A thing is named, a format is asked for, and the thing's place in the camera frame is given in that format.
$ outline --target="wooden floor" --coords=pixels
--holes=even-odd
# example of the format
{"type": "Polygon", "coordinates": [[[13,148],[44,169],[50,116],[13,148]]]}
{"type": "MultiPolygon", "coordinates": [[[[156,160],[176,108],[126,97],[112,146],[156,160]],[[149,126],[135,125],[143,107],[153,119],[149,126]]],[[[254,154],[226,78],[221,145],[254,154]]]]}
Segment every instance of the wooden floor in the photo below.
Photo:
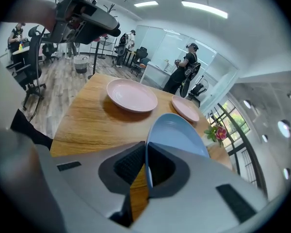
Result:
{"type": "MultiPolygon", "coordinates": [[[[90,57],[90,63],[93,62],[93,56],[90,57]]],[[[40,101],[37,113],[32,119],[31,124],[43,134],[53,138],[56,130],[67,109],[76,97],[78,92],[88,81],[87,76],[93,73],[92,68],[87,68],[87,73],[78,74],[73,67],[73,60],[61,58],[54,60],[53,63],[41,63],[42,75],[39,79],[40,84],[45,83],[47,88],[43,90],[44,99],[40,101]]],[[[106,74],[122,79],[131,79],[140,81],[142,74],[136,77],[136,72],[130,73],[130,68],[123,66],[116,68],[112,64],[112,59],[106,56],[106,59],[97,58],[96,73],[106,74]]],[[[145,80],[146,85],[158,88],[155,83],[145,80]]],[[[27,110],[22,107],[20,110],[29,119],[36,108],[38,97],[31,95],[26,104],[27,110]]]]}

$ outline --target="trash bin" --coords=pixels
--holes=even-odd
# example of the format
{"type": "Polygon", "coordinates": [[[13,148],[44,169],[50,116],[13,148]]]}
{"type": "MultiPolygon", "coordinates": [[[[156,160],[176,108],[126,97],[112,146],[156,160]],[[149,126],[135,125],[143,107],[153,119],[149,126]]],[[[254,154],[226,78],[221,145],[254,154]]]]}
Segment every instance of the trash bin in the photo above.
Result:
{"type": "Polygon", "coordinates": [[[88,64],[88,56],[77,55],[73,57],[73,65],[77,73],[86,73],[88,64]]]}

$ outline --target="pink plate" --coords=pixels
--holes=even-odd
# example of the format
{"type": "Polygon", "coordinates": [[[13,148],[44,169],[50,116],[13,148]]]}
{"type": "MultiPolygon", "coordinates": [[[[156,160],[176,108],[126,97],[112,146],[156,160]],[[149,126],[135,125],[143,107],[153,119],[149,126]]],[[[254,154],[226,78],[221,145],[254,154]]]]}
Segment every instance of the pink plate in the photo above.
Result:
{"type": "Polygon", "coordinates": [[[194,105],[192,102],[187,99],[180,98],[178,96],[173,96],[171,99],[171,103],[176,111],[185,119],[192,122],[199,121],[199,115],[194,109],[194,105]]]}
{"type": "Polygon", "coordinates": [[[131,112],[148,112],[157,106],[153,91],[133,80],[113,80],[108,83],[107,92],[116,105],[131,112]]]}

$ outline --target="person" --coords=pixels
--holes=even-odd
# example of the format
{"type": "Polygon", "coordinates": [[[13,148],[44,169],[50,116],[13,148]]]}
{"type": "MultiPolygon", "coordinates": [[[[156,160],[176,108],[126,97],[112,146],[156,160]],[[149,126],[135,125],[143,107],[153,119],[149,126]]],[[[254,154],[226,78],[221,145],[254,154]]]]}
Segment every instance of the person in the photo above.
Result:
{"type": "Polygon", "coordinates": [[[11,52],[15,52],[19,48],[19,43],[22,41],[24,42],[26,38],[23,37],[23,29],[22,27],[25,26],[26,24],[23,22],[19,22],[15,28],[13,28],[11,35],[9,37],[9,49],[11,52]]]}
{"type": "MultiPolygon", "coordinates": [[[[67,17],[71,16],[70,13],[72,13],[73,9],[74,7],[69,9],[67,17]]],[[[47,0],[17,0],[11,10],[5,15],[3,21],[37,23],[43,25],[49,32],[52,32],[56,22],[56,4],[47,0]]],[[[16,36],[22,38],[21,27],[24,25],[25,23],[17,24],[15,28],[16,36]]],[[[9,41],[17,43],[14,33],[11,34],[9,41]]],[[[50,149],[52,139],[36,130],[18,109],[24,97],[25,91],[0,63],[0,128],[11,128],[28,136],[35,144],[41,144],[50,149]]]]}
{"type": "Polygon", "coordinates": [[[184,61],[182,62],[175,62],[177,66],[177,70],[170,76],[169,80],[167,81],[163,91],[169,92],[171,94],[175,94],[185,80],[185,69],[188,68],[190,65],[197,62],[197,54],[196,51],[198,50],[198,46],[195,43],[191,43],[187,45],[188,53],[185,56],[184,61]]]}
{"type": "Polygon", "coordinates": [[[116,60],[116,67],[121,68],[122,67],[122,62],[125,57],[125,54],[127,51],[135,46],[135,35],[136,31],[131,30],[129,33],[126,33],[126,44],[125,44],[125,50],[124,53],[121,56],[117,57],[116,60]]]}
{"type": "Polygon", "coordinates": [[[71,55],[72,55],[71,50],[73,50],[73,55],[74,56],[77,56],[78,55],[77,48],[74,45],[74,42],[67,42],[67,48],[68,48],[68,57],[67,57],[67,60],[72,60],[72,58],[71,58],[71,55]]]}

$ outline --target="pink flower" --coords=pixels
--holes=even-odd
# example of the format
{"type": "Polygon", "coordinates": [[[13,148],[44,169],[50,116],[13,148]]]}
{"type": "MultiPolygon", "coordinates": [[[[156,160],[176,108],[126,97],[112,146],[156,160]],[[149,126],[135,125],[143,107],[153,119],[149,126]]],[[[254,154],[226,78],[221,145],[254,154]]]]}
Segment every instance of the pink flower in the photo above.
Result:
{"type": "Polygon", "coordinates": [[[215,134],[215,137],[218,140],[223,141],[226,138],[226,129],[223,128],[223,127],[218,127],[218,130],[217,130],[217,132],[215,134]]]}

